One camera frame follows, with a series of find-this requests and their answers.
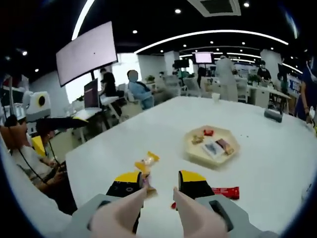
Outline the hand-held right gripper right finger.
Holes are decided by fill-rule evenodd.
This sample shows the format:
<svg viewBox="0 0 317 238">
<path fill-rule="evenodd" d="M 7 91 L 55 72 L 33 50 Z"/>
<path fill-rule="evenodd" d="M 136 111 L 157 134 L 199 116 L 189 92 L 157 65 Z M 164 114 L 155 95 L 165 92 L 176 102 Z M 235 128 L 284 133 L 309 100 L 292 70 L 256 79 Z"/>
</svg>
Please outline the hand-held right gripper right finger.
<svg viewBox="0 0 317 238">
<path fill-rule="evenodd" d="M 249 234 L 249 216 L 234 200 L 240 198 L 239 187 L 212 188 L 199 173 L 178 172 L 179 191 L 218 214 L 225 222 L 229 234 Z"/>
</svg>

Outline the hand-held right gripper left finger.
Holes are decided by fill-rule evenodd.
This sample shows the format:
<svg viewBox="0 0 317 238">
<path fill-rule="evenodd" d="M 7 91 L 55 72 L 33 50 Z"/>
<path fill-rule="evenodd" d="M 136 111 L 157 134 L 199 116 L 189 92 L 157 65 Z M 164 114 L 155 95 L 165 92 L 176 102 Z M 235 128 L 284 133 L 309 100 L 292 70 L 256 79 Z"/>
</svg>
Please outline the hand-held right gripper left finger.
<svg viewBox="0 0 317 238">
<path fill-rule="evenodd" d="M 140 172 L 117 177 L 106 194 L 98 194 L 72 216 L 73 238 L 135 238 L 143 208 Z"/>
</svg>

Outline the person's left hand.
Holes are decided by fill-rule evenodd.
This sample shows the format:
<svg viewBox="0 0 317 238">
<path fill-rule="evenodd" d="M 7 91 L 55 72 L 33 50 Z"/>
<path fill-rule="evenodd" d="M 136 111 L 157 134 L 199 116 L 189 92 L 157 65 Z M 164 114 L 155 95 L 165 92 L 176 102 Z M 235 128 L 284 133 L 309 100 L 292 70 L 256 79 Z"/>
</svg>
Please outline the person's left hand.
<svg viewBox="0 0 317 238">
<path fill-rule="evenodd" d="M 29 146 L 26 132 L 26 125 L 16 125 L 11 127 L 1 126 L 0 132 L 8 149 L 20 149 L 23 146 Z"/>
</svg>

